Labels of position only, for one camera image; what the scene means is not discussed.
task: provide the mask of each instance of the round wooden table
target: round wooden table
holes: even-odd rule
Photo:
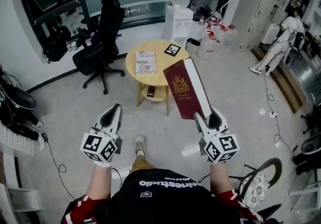
[[[140,105],[141,94],[150,101],[166,100],[167,116],[170,115],[169,85],[163,71],[174,63],[189,57],[188,52],[181,48],[175,57],[164,53],[170,44],[176,44],[169,40],[148,40],[132,48],[126,56],[126,69],[128,73],[139,82],[137,94],[137,107]],[[136,74],[136,52],[155,51],[156,73]],[[154,97],[148,97],[149,86],[155,86]]]

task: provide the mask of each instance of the black bag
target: black bag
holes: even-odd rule
[[[48,63],[59,61],[67,51],[66,42],[57,33],[51,34],[44,46],[44,55],[48,57]]]

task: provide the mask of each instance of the foot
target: foot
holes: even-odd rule
[[[45,140],[42,137],[42,134],[40,132],[38,132],[39,136],[38,136],[38,144],[39,144],[39,150],[43,151],[45,149]]]
[[[136,155],[145,156],[145,138],[142,135],[138,135],[135,141],[136,141],[136,146],[135,146]]]
[[[38,121],[36,125],[33,125],[33,124],[32,124],[32,126],[33,126],[34,128],[39,129],[39,128],[42,128],[42,127],[44,126],[44,123],[43,123],[43,122]]]
[[[262,73],[262,70],[256,69],[255,67],[249,67],[250,71],[260,75]]]

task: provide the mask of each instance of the tiled floor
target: tiled floor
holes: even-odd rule
[[[119,60],[113,67],[125,69],[125,60]],[[226,117],[229,128],[236,134],[241,150],[228,162],[230,175],[242,175],[248,171],[244,164],[260,166],[266,160],[278,157],[283,163],[281,179],[269,190],[266,199],[258,207],[263,209],[282,203],[275,218],[284,223],[300,223],[296,213],[290,212],[297,198],[287,194],[296,179],[303,185],[307,175],[296,178],[288,148],[281,144],[278,148],[273,140],[277,133],[276,121],[268,115],[263,76],[249,71],[256,63],[250,52],[220,52],[210,61],[195,59],[211,104]],[[65,164],[67,172],[62,173],[66,187],[74,197],[79,197],[81,187],[87,187],[91,178],[93,163],[79,151],[83,134],[88,131],[97,114],[114,103],[120,103],[125,115],[136,112],[135,102],[126,92],[134,96],[137,83],[126,75],[113,75],[107,78],[109,94],[103,95],[102,83],[95,80],[86,90],[82,84],[88,77],[76,73],[36,90],[33,96],[38,102],[36,114],[45,123],[44,131],[49,137],[57,164]],[[271,103],[279,116],[280,131],[291,149],[305,137],[302,130],[304,122],[300,113],[292,114],[280,90],[269,77],[268,90],[274,95]],[[206,157],[198,153],[183,157],[181,151],[200,139],[193,121],[183,120],[174,100],[171,100],[171,114],[166,116],[165,103],[152,103],[143,100],[134,117],[123,117],[119,132],[124,140],[121,155],[116,155],[113,164],[117,169],[130,167],[134,160],[134,137],[146,137],[147,159],[159,168],[167,168],[189,176],[195,180],[209,172]],[[23,186],[38,189],[45,210],[40,213],[46,224],[59,223],[71,197],[64,190],[58,172],[53,164],[49,147],[37,152],[34,157],[19,157]],[[209,188],[209,180],[203,185]],[[114,180],[112,192],[115,193],[119,180]]]

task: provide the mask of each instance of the black t-shirt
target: black t-shirt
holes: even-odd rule
[[[240,223],[234,208],[224,206],[195,181],[170,170],[137,170],[108,204],[95,211],[101,223]]]

